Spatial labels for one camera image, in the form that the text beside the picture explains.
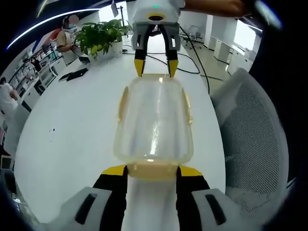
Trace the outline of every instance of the floor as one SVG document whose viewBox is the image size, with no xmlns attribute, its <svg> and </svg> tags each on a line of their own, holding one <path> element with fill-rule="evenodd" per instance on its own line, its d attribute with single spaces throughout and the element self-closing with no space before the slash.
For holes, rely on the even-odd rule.
<svg viewBox="0 0 308 231">
<path fill-rule="evenodd" d="M 183 42 L 182 45 L 184 46 L 189 56 L 197 64 L 201 72 L 201 76 L 203 76 L 204 83 L 205 85 L 207 85 L 206 78 L 204 77 L 204 72 L 191 45 L 186 45 L 185 42 Z M 206 75 L 208 76 L 210 94 L 213 94 L 225 83 L 225 81 L 230 78 L 231 75 L 226 71 L 228 68 L 228 64 L 218 61 L 214 57 L 214 51 L 208 50 L 201 43 L 194 43 L 194 46 L 205 69 Z"/>
</svg>

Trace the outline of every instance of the white table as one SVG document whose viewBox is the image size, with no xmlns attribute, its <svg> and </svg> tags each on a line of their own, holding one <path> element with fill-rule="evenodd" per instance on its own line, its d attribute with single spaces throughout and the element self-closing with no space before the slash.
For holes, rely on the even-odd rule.
<svg viewBox="0 0 308 231">
<path fill-rule="evenodd" d="M 162 37 L 149 40 L 148 52 L 164 52 Z M 165 59 L 165 55 L 156 55 Z M 92 66 L 81 78 L 58 82 L 80 67 L 70 64 L 45 90 L 20 137 L 16 161 L 17 184 L 41 222 L 57 216 L 60 206 L 101 172 L 123 164 L 113 155 L 117 109 L 125 86 L 137 76 L 134 55 L 122 55 Z M 196 71 L 179 56 L 179 68 Z M 147 57 L 145 73 L 167 73 L 167 66 Z M 200 75 L 177 71 L 190 98 L 194 156 L 187 166 L 200 170 L 211 188 L 225 192 L 225 160 L 212 102 Z"/>
</svg>

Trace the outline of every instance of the ceiling light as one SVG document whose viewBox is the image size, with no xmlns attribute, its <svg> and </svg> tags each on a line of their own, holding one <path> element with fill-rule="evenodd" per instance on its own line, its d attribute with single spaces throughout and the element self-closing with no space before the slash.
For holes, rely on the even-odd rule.
<svg viewBox="0 0 308 231">
<path fill-rule="evenodd" d="M 22 36 L 26 35 L 27 33 L 29 33 L 31 30 L 35 29 L 36 27 L 52 20 L 52 19 L 55 19 L 55 18 L 59 18 L 59 17 L 62 17 L 62 16 L 65 16 L 65 15 L 68 15 L 68 14 L 72 14 L 72 13 L 79 13 L 79 12 L 86 12 L 86 11 L 99 11 L 100 8 L 92 8 L 92 9 L 83 9 L 83 10 L 77 10 L 77 11 L 70 11 L 70 12 L 66 12 L 66 13 L 62 13 L 62 14 L 59 14 L 59 15 L 56 15 L 56 16 L 53 16 L 51 18 L 48 18 L 48 19 L 45 19 L 44 21 L 41 21 L 39 22 L 38 24 L 30 27 L 28 30 L 26 30 L 25 32 L 23 32 L 21 35 L 19 35 L 17 38 L 15 38 L 9 45 L 8 47 L 6 48 L 6 50 L 8 50 L 14 43 L 16 43 L 16 41 L 18 39 L 20 39 Z"/>
</svg>

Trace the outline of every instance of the clear plastic container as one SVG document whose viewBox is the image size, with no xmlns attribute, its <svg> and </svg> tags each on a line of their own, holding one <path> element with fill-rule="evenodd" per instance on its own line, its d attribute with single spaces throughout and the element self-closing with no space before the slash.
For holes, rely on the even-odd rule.
<svg viewBox="0 0 308 231">
<path fill-rule="evenodd" d="M 136 163 L 148 168 L 188 162 L 193 155 L 189 107 L 180 82 L 169 75 L 134 79 L 120 102 L 115 155 L 135 169 Z"/>
</svg>

